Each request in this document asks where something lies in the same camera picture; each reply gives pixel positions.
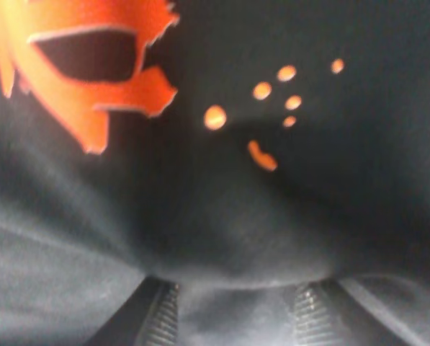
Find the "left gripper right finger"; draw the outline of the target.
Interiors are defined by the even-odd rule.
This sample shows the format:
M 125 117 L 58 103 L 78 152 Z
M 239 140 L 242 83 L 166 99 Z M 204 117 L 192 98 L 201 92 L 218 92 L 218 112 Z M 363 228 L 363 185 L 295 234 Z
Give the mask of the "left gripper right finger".
M 334 280 L 299 285 L 294 300 L 296 345 L 404 345 Z

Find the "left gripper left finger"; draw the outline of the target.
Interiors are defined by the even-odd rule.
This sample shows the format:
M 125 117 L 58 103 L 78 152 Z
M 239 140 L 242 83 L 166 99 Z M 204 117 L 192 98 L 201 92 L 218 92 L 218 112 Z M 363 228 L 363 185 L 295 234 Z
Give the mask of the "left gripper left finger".
M 87 345 L 175 345 L 179 286 L 148 277 Z

